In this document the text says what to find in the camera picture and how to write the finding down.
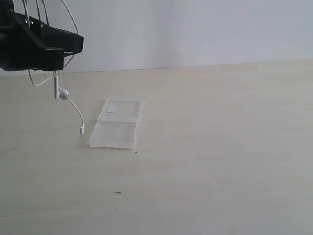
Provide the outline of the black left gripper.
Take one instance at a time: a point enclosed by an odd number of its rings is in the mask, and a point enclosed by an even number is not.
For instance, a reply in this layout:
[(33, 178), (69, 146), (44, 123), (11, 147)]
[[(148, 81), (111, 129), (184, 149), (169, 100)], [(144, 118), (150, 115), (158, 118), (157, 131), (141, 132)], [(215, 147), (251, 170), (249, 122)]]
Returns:
[(16, 13), (11, 0), (0, 2), (0, 67), (5, 71), (63, 68), (63, 54), (83, 51), (83, 36)]

